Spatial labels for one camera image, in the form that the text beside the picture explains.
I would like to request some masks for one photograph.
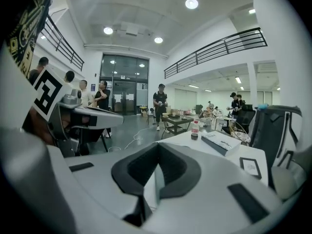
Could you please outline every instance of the black metal railing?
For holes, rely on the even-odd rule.
[[[203,62],[238,51],[268,46],[260,28],[245,30],[202,47],[166,68],[165,79]]]
[[[41,31],[41,33],[55,47],[55,51],[59,51],[70,61],[70,63],[74,64],[77,68],[82,70],[84,61],[69,45],[50,16],[48,16],[44,29]]]

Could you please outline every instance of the black table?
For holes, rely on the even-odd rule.
[[[163,137],[163,135],[164,135],[166,130],[168,130],[170,133],[174,134],[175,136],[179,135],[181,133],[187,132],[187,130],[190,127],[191,122],[194,121],[193,118],[190,118],[190,117],[187,117],[187,116],[179,116],[177,118],[173,118],[173,117],[165,118],[165,117],[162,116],[161,119],[164,122],[173,124],[173,126],[170,126],[170,127],[166,127],[166,124],[165,124],[165,130],[162,133],[161,139],[162,139],[162,137]],[[187,129],[184,129],[183,127],[179,126],[179,125],[182,125],[182,124],[185,124],[185,123],[189,124]]]

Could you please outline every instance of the door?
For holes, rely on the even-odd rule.
[[[113,110],[123,115],[134,115],[136,105],[136,83],[133,81],[114,81]]]

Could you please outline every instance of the floor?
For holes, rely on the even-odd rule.
[[[147,118],[137,115],[124,116],[124,123],[120,126],[112,128],[112,137],[111,139],[106,138],[105,142],[107,148],[110,148],[110,152],[119,150],[124,150],[127,145],[127,148],[134,148],[139,145],[149,144],[154,141],[161,140],[161,135],[164,132],[164,125],[160,123],[160,131],[156,131],[156,125],[153,125],[153,119],[150,118],[150,124],[147,124]],[[201,132],[209,132],[210,126],[207,128],[201,128]],[[174,136],[173,134],[164,133],[163,139]],[[99,139],[96,143],[89,145],[90,154],[101,154],[105,153],[105,149],[102,141]]]

